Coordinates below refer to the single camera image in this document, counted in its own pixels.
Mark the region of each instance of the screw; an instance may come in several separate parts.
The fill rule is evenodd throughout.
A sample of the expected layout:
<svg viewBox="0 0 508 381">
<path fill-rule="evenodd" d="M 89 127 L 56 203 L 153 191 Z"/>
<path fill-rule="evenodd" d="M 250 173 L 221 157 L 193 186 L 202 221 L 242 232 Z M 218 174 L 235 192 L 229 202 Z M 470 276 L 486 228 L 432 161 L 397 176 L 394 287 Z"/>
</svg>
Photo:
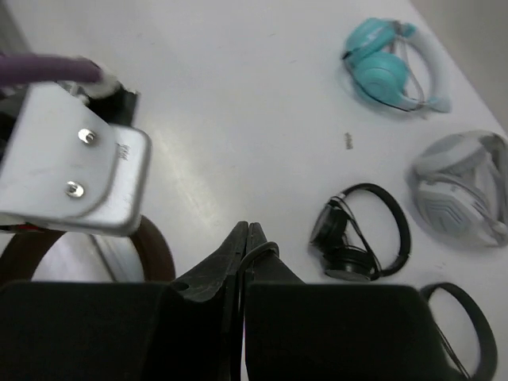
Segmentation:
<svg viewBox="0 0 508 381">
<path fill-rule="evenodd" d="M 78 137 L 84 144 L 92 144 L 97 135 L 89 129 L 80 129 L 78 132 Z"/>
<path fill-rule="evenodd" d="M 67 181 L 67 189 L 65 194 L 69 197 L 80 198 L 85 194 L 85 189 L 74 181 Z"/>
</svg>

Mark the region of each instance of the white table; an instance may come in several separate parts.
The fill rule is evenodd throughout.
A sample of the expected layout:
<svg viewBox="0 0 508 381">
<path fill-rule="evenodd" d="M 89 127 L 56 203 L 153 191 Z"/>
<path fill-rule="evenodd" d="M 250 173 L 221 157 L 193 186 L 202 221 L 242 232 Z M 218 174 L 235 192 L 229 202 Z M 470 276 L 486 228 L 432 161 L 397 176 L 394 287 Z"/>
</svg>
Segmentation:
<svg viewBox="0 0 508 381">
<path fill-rule="evenodd" d="M 437 138 L 468 129 L 501 133 L 501 127 L 448 55 L 453 112 L 430 114 L 428 121 L 365 107 L 339 71 L 344 39 L 366 17 L 427 30 L 408 1 L 7 4 L 33 51 L 101 60 L 142 93 L 136 127 L 154 145 L 144 213 L 165 234 L 179 274 L 247 220 L 261 222 L 304 281 L 336 282 L 309 254 L 310 230 L 328 197 L 373 182 L 404 205 L 413 237 L 407 266 L 381 282 L 457 283 L 487 315 L 499 358 L 508 355 L 506 250 L 460 252 L 425 233 L 412 218 L 404 180 L 410 161 Z M 346 150 L 345 133 L 352 134 L 353 150 Z M 389 212 L 368 195 L 351 206 L 386 264 L 398 248 Z M 437 320 L 472 369 L 472 327 L 447 300 L 436 297 Z M 501 363 L 496 379 L 507 378 L 508 365 Z"/>
</svg>

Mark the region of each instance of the white headphones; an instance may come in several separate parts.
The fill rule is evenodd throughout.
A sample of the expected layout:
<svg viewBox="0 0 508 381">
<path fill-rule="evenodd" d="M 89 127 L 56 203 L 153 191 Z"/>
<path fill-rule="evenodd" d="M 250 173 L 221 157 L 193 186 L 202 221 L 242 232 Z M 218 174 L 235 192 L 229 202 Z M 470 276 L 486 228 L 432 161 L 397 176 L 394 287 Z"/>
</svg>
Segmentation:
<svg viewBox="0 0 508 381">
<path fill-rule="evenodd" d="M 414 200 L 439 233 L 483 246 L 508 244 L 508 144 L 494 133 L 453 134 L 414 162 Z"/>
</svg>

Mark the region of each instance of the brown circular object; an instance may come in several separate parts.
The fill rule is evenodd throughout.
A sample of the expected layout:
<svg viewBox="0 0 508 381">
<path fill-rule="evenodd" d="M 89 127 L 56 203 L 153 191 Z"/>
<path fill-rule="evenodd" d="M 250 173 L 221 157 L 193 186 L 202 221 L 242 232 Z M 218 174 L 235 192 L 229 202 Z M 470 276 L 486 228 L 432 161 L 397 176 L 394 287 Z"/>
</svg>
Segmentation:
<svg viewBox="0 0 508 381">
<path fill-rule="evenodd" d="M 65 233 L 48 230 L 15 234 L 0 256 L 0 286 L 14 280 L 30 280 L 46 253 Z M 175 279 L 171 250 L 150 220 L 141 216 L 140 227 L 129 238 L 140 258 L 145 281 Z"/>
</svg>

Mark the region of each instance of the purple cable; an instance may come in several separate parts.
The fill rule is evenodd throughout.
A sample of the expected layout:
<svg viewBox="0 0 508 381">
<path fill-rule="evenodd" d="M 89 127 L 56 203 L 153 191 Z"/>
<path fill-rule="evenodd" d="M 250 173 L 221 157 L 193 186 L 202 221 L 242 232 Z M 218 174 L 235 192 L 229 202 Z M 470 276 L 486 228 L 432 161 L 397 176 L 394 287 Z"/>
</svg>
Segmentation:
<svg viewBox="0 0 508 381">
<path fill-rule="evenodd" d="M 55 81 L 97 83 L 101 79 L 101 68 L 86 58 L 0 56 L 0 87 Z"/>
</svg>

